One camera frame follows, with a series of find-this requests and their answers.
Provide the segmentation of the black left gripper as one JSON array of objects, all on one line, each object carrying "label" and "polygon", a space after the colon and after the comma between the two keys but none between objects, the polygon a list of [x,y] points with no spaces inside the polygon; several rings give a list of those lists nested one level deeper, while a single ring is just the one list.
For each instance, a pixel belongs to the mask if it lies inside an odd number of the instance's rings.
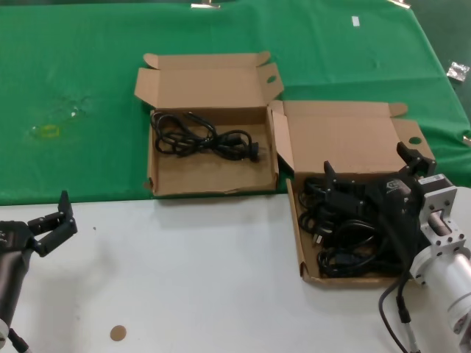
[{"label": "black left gripper", "polygon": [[1,221],[1,257],[9,254],[38,253],[45,257],[77,233],[77,223],[63,190],[57,212],[29,221]]}]

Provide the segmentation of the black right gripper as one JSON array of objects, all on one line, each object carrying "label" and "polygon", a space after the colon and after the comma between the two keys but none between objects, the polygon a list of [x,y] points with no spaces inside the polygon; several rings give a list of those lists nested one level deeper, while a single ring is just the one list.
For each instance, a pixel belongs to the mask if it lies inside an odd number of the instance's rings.
[{"label": "black right gripper", "polygon": [[[405,163],[398,173],[410,177],[429,177],[436,161],[425,157],[417,149],[397,144],[397,153]],[[366,217],[366,183],[341,179],[332,165],[324,161],[325,202],[339,212],[355,217]],[[392,244],[403,268],[412,266],[421,243],[419,230],[419,202],[413,186],[398,174],[390,174],[367,184],[367,200],[374,210],[380,229]]]}]

